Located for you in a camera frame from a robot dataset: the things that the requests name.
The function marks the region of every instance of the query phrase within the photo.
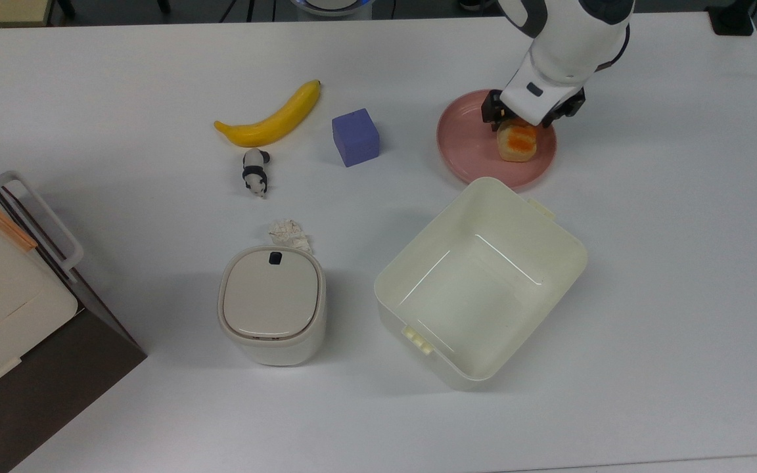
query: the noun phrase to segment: table leg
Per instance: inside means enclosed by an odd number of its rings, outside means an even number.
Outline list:
[[[60,5],[60,9],[63,10],[63,15],[66,15],[67,18],[75,16],[75,7],[72,6],[72,0],[57,0],[57,3]]]

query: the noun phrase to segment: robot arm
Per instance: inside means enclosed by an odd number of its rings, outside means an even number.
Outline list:
[[[484,121],[495,127],[519,116],[531,125],[548,126],[560,116],[573,116],[585,101],[583,84],[609,66],[611,62],[601,64],[602,60],[623,36],[629,38],[633,4],[634,0],[499,0],[507,19],[534,42],[507,87],[493,90],[484,101]]]

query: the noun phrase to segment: cable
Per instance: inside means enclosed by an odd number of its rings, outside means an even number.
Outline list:
[[[603,71],[607,67],[612,66],[613,64],[618,62],[618,60],[621,59],[621,56],[624,55],[624,51],[627,49],[627,45],[629,43],[630,43],[630,25],[627,24],[627,30],[624,34],[624,44],[621,45],[621,51],[619,51],[618,54],[616,54],[616,56],[613,57],[612,60],[610,60],[610,62],[604,62],[603,64],[598,66],[597,69],[595,69],[595,72]]]
[[[220,18],[220,21],[218,23],[223,23],[223,21],[226,19],[226,15],[229,14],[229,10],[232,10],[233,5],[235,5],[235,0],[229,2],[229,6],[226,8],[226,11],[223,12],[223,16]]]
[[[755,6],[752,9],[752,12],[749,13],[749,18],[755,18],[755,13],[757,13],[757,0],[755,0]]]

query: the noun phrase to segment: box handle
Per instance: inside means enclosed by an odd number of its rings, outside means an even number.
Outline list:
[[[551,210],[548,210],[543,206],[543,204],[540,204],[538,201],[535,201],[533,198],[528,199],[528,203],[531,204],[531,206],[534,207],[534,209],[539,210],[539,213],[546,216],[549,219],[554,219],[555,215],[553,215],[553,212]]]
[[[25,230],[20,228],[19,225],[13,223],[2,210],[0,210],[0,232],[8,237],[22,252],[29,252],[37,248],[37,242],[34,242],[34,239],[28,233],[25,233]]]
[[[429,344],[429,342],[426,341],[426,339],[423,338],[419,333],[417,333],[416,330],[412,329],[411,326],[405,326],[404,329],[402,329],[402,333],[408,338],[408,340],[411,341],[412,344],[417,345],[417,348],[426,355],[432,353],[434,351],[434,346],[432,344]]]
[[[60,267],[60,269],[63,270],[64,273],[66,273],[66,276],[69,279],[72,279],[71,273],[69,271],[75,267],[76,264],[80,263],[81,258],[83,258],[83,246],[81,246],[81,243],[78,242],[78,240],[75,239],[75,236],[72,234],[71,231],[69,231],[69,228],[66,228],[65,225],[63,225],[63,222],[60,221],[60,218],[57,217],[57,214],[54,213],[54,210],[49,207],[48,204],[45,203],[45,200],[43,200],[42,197],[39,196],[38,192],[34,190],[31,185],[25,180],[25,177],[23,177],[22,174],[18,173],[17,171],[6,171],[5,173],[0,174],[0,187],[4,189],[5,185],[8,185],[8,183],[11,183],[12,181],[18,181],[21,183],[21,185],[24,186],[24,188],[27,190],[27,192],[31,195],[34,200],[37,201],[37,204],[39,204],[40,207],[44,210],[45,213],[48,213],[48,216],[51,218],[51,221],[54,222],[55,225],[57,225],[60,232],[63,234],[64,237],[66,237],[67,240],[69,240],[69,243],[72,245],[72,254],[69,255],[68,258],[64,258],[61,260],[56,252],[48,252],[52,258],[54,258],[55,263]]]

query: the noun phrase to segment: crumpled paper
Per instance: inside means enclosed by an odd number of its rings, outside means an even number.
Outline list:
[[[307,252],[307,254],[311,254],[309,237],[303,233],[303,228],[300,228],[300,224],[292,219],[274,221],[270,225],[270,228],[268,228],[267,233],[271,236],[274,245],[288,246],[289,248],[296,248]]]

